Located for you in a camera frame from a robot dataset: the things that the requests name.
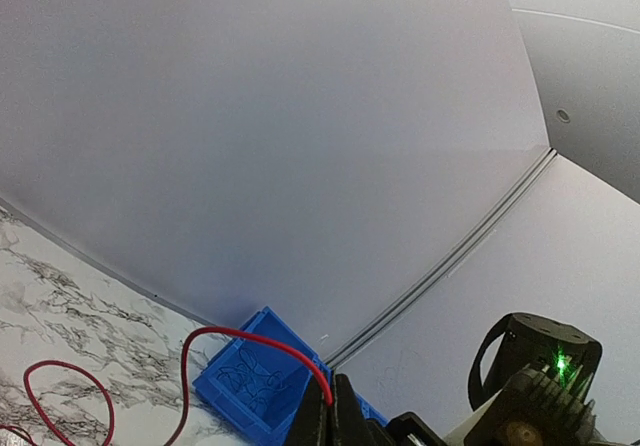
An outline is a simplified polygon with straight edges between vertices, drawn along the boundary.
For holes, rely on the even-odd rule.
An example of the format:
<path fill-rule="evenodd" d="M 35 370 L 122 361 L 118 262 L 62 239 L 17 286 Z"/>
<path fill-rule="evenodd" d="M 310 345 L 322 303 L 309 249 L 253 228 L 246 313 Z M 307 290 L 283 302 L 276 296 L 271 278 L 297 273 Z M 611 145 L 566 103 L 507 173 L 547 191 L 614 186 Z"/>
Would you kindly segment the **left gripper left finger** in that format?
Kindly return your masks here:
<path fill-rule="evenodd" d="M 326 446 L 329 444 L 330 407 L 315 379 L 309 381 L 295 414 L 285 446 Z"/>

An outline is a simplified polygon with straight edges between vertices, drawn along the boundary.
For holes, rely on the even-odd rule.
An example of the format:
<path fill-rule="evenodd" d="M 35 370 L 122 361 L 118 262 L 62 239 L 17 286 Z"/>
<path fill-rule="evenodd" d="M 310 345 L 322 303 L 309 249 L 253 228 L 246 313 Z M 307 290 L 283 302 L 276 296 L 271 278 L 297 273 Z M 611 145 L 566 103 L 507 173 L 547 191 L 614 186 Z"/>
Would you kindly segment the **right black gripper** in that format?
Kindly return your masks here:
<path fill-rule="evenodd" d="M 505 315 L 486 334 L 468 377 L 473 414 L 447 445 L 601 445 L 589 390 L 603 347 L 576 327 Z"/>

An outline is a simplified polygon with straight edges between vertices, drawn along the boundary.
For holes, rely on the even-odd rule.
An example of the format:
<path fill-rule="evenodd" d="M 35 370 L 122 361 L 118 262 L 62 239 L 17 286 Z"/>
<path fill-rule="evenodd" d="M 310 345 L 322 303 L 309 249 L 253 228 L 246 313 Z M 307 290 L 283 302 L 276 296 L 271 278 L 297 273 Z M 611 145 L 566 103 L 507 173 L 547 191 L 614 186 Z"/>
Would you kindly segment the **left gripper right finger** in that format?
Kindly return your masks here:
<path fill-rule="evenodd" d="M 331 445 L 394 445 L 391 437 L 380 424 L 364 418 L 351 382 L 345 374 L 334 375 L 331 387 L 333 393 L 333 405 L 330 408 Z"/>

